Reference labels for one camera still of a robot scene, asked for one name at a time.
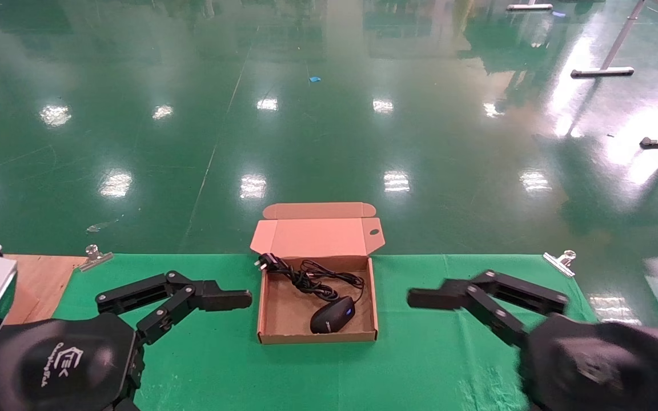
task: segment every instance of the box flap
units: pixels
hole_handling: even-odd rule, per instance
[[[263,211],[250,248],[281,258],[366,256],[384,245],[366,203],[274,204]]]
[[[367,203],[278,203],[263,210],[266,219],[350,219],[374,217]]]

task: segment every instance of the computer mouse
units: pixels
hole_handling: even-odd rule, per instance
[[[355,301],[352,297],[341,297],[318,309],[311,316],[311,332],[315,334],[336,333],[355,316]]]

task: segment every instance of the green cloth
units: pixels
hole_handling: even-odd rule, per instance
[[[261,345],[256,338],[260,275],[254,259],[116,255],[86,273],[73,274],[55,317],[94,317],[99,292],[169,270],[191,279],[216,279],[222,289],[253,292],[249,309],[193,312],[146,347],[143,385],[135,398],[142,411],[522,411],[517,350],[468,312],[410,309],[407,289],[435,288],[444,278],[471,278],[491,268],[564,292],[571,318],[595,320],[575,281],[539,255],[382,255],[373,258],[376,342]],[[122,317],[134,325],[149,309]],[[517,307],[510,312],[527,325],[543,319]]]

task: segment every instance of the cardboard box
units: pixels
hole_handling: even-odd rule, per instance
[[[366,203],[274,204],[263,211],[250,248],[272,252],[298,267],[305,259],[333,271],[345,271],[365,280],[355,317],[339,332],[313,334],[311,316],[327,304],[304,294],[281,274],[263,271],[258,309],[258,339],[263,344],[347,343],[377,339],[372,259],[368,255],[384,245],[375,208]],[[339,296],[357,299],[360,291],[337,279],[322,279]]]

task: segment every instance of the floor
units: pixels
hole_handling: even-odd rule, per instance
[[[384,254],[559,254],[658,324],[658,6],[0,0],[0,243],[246,253],[277,202],[376,206]],[[311,82],[318,77],[321,81]]]

